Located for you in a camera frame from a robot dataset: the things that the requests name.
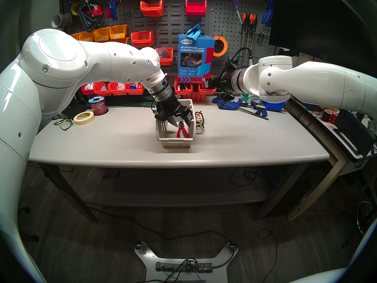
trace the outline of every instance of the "red pliers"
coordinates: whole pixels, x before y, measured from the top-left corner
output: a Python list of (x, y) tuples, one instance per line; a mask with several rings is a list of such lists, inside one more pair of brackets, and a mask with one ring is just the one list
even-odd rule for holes
[(177, 138), (181, 137), (181, 129), (182, 129), (183, 133), (185, 134), (186, 138), (188, 138), (189, 134), (185, 129), (185, 125), (184, 125), (183, 121), (180, 121), (178, 125), (179, 125), (179, 127), (178, 127), (178, 132), (177, 132)]

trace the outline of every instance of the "black monitor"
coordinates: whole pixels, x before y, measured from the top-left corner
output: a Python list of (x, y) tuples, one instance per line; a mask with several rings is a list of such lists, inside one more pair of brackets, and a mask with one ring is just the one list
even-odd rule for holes
[(274, 0), (270, 45), (377, 78), (377, 0)]

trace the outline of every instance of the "yellow storage bin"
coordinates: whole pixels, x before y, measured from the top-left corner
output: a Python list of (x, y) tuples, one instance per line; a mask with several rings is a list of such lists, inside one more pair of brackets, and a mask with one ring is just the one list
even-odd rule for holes
[(111, 27), (99, 28), (93, 32), (93, 38), (97, 42), (107, 42), (110, 39), (109, 30)]
[(86, 32), (86, 31), (82, 32), (80, 36), (78, 37), (78, 40), (82, 42), (93, 42), (94, 41), (93, 32), (94, 30), (90, 32)]
[(116, 38), (116, 39), (114, 39), (113, 41), (114, 41), (114, 42), (121, 42), (121, 43), (125, 43), (125, 44), (129, 45), (129, 43), (128, 43), (128, 40), (129, 40), (129, 39), (130, 39), (129, 37), (125, 37), (125, 38)]
[(75, 40), (79, 40), (78, 37), (80, 36), (82, 32), (79, 32), (79, 33), (75, 33), (75, 34), (71, 34), (71, 36), (75, 39)]
[(125, 38), (127, 35), (127, 24), (113, 26), (109, 32), (111, 39)]

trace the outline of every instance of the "pegboard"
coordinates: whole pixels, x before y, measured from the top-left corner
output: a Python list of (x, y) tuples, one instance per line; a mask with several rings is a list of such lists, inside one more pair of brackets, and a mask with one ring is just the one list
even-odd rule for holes
[[(266, 0), (239, 0), (238, 12), (242, 18), (242, 14), (247, 12), (248, 14), (258, 14), (258, 23), (256, 32), (264, 33), (262, 41), (257, 43), (258, 35), (254, 36), (254, 43), (252, 47), (252, 55), (262, 58), (274, 54), (275, 46), (268, 44), (269, 34), (271, 27), (267, 27), (261, 23), (265, 8), (267, 6)], [(219, 36), (224, 29), (223, 37), (228, 43), (228, 49), (226, 53), (221, 57), (213, 57), (213, 65), (225, 65), (225, 61), (228, 57), (234, 55), (234, 53), (241, 47), (242, 34), (240, 32), (241, 22), (238, 18), (236, 7), (231, 0), (210, 0), (210, 36)], [(252, 42), (253, 34), (250, 33), (249, 45)], [(247, 44), (247, 33), (245, 33), (244, 46)]]
[[(64, 1), (65, 13), (71, 13), (71, 4)], [(158, 3), (160, 0), (143, 0), (147, 3)], [(185, 0), (163, 0), (164, 15), (162, 17), (144, 17), (140, 10), (140, 0), (121, 0), (118, 4), (118, 20), (113, 21), (111, 18), (105, 18), (102, 27), (127, 24), (127, 37), (131, 37), (132, 32), (143, 30), (155, 30), (155, 44), (153, 48), (162, 46), (173, 47), (173, 63), (171, 67), (177, 67), (176, 56), (178, 48), (178, 34), (186, 33), (196, 24), (200, 25), (203, 35), (218, 36), (224, 28), (224, 38), (228, 42), (228, 50), (225, 55), (213, 58), (214, 65), (224, 65), (227, 57), (232, 56), (240, 47), (241, 33), (240, 21), (231, 0), (207, 0), (207, 12), (205, 16), (186, 16)], [(188, 0), (191, 2), (204, 2), (205, 0)], [(90, 0), (92, 4), (99, 5), (104, 12), (109, 6), (109, 0)], [(239, 0), (239, 12), (242, 16), (243, 12), (257, 13), (258, 25), (257, 32), (265, 34), (270, 33), (270, 27), (266, 27), (260, 23), (266, 0)], [(84, 31), (78, 16), (73, 16), (72, 25), (67, 27), (68, 34), (74, 34)], [(254, 38), (252, 54), (257, 57), (265, 57), (273, 55), (274, 46), (268, 45), (269, 36), (264, 36), (261, 43), (257, 43), (257, 35)]]

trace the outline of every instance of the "screwdriver handle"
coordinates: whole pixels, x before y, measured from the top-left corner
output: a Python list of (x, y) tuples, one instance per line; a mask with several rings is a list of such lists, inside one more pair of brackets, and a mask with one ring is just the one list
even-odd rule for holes
[(258, 23), (258, 15), (255, 14), (255, 15), (254, 15), (254, 21), (253, 21), (252, 32), (255, 32), (255, 31), (256, 31), (256, 29), (257, 29), (257, 23)]
[(252, 29), (253, 22), (254, 22), (254, 13), (251, 13), (249, 15), (249, 18), (247, 19), (247, 27), (246, 27), (247, 32), (250, 32), (250, 30)]
[(241, 31), (245, 32), (247, 28), (247, 13), (242, 14), (242, 27)]

